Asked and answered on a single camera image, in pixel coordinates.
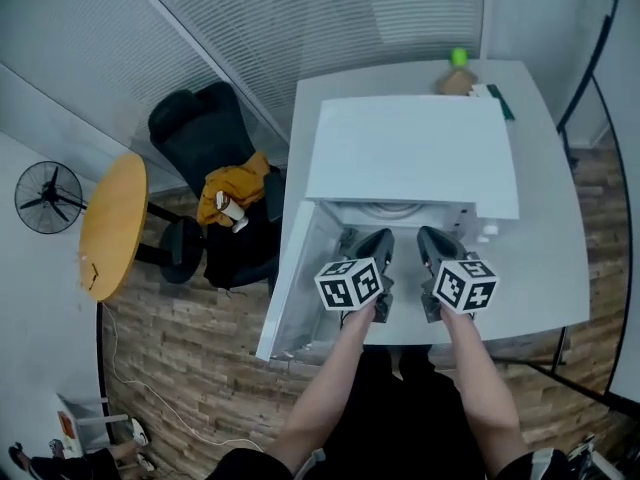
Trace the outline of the black standing fan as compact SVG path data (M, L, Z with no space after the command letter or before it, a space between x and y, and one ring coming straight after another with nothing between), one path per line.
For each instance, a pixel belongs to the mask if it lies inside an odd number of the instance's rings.
M78 177L55 161L35 163L21 174L14 205L20 220L43 235L65 231L86 210Z

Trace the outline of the person's left forearm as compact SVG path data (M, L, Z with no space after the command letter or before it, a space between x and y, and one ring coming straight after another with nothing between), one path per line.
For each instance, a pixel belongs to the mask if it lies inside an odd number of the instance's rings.
M306 387L267 454L297 473L322 448L347 405L375 306L349 313L317 376Z

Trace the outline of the person's black clothing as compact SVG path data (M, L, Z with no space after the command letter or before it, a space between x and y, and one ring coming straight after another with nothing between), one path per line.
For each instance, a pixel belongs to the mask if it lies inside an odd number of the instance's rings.
M419 347L403 351L393 366L387 351L364 343L338 424L297 473L267 449L228 452L207 480L575 480L566 455L554 448L528 448L490 479L458 375L438 373Z

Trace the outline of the white microwave door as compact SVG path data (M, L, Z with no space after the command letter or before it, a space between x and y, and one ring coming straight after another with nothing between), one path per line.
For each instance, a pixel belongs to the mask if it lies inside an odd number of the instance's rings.
M280 257L257 358L299 359L328 352L339 332L339 315L325 310L314 276L341 257L343 228L333 203L301 202Z

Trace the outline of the grey metal equipment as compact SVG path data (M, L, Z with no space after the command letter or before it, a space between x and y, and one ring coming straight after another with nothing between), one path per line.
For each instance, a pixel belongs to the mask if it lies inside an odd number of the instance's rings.
M626 480L624 474L595 449L592 433L569 452L568 460L578 480Z

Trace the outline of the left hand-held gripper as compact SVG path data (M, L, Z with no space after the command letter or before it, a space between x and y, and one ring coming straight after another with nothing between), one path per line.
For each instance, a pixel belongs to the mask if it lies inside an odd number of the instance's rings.
M358 231L346 227L339 240L339 255L343 260L326 264L314 281L327 311L349 313L375 303L374 323L386 323L393 296L394 282L383 272L391 263L395 238L389 228L368 235L355 246Z

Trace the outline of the white low shelf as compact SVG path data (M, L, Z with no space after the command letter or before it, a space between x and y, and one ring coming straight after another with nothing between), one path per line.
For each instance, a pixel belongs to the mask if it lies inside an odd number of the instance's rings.
M67 413L76 435L75 440L69 440L61 431L59 440L65 458L81 457L110 446L113 441L112 425L130 420L124 413L111 414L107 397L69 399L57 394L56 403L56 414L58 411Z

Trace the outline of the person's right forearm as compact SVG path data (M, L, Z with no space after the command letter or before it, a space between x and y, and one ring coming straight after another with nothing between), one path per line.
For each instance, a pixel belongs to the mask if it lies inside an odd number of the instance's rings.
M440 314L453 346L464 412L487 476L494 479L528 453L516 404L471 318L446 306Z

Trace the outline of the black office chair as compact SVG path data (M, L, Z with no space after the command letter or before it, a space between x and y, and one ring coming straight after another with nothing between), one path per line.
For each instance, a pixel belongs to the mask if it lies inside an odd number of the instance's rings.
M258 152L246 130L238 98L226 82L198 92L171 93L151 112L148 128L151 143L183 177L198 204L209 173L240 166ZM204 237L200 265L215 288L239 288L260 281L275 284L285 180L279 168L270 164L270 170L264 177L265 196L245 210L249 223L238 233L219 224L200 225L197 212L192 217Z

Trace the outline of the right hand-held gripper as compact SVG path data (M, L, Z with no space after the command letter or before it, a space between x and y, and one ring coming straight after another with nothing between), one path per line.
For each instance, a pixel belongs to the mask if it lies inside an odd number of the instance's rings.
M454 313L471 315L489 307L499 277L487 262L467 259L468 252L459 240L430 226L419 228L417 244L430 274L421 294L429 323L442 320L440 309L444 306Z

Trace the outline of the mustard yellow jacket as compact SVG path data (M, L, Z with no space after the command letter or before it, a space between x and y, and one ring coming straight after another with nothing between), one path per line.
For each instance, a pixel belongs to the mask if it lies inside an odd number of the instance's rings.
M266 155L258 151L240 166L226 166L209 173L200 193L197 222L202 226L219 224L231 227L231 219L215 206L216 194L224 192L246 210L265 196L264 177L270 172Z

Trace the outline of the white microwave oven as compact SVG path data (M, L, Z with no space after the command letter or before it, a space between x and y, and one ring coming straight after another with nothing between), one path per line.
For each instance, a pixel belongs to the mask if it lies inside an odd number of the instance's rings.
M308 200L468 209L475 239L520 217L506 120L491 97L399 95L325 100Z

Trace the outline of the white and brown drink cup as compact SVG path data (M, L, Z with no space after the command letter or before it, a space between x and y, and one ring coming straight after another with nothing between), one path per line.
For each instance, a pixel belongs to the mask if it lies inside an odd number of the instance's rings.
M233 233L238 233L249 223L245 210L224 191L216 193L215 208L219 224L230 227Z

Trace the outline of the black framed whiteboard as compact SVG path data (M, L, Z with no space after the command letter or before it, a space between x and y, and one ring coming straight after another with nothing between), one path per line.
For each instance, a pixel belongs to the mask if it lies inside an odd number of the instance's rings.
M640 0L585 0L570 59L570 99L556 126L566 149L611 135L628 222L628 280L622 330L605 398L640 413Z

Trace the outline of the green capped bottle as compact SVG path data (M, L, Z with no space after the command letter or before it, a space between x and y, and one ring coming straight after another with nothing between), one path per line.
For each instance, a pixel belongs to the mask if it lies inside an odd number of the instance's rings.
M451 50L451 67L436 83L436 91L446 96L467 96L477 82L477 75L468 69L467 50L457 47Z

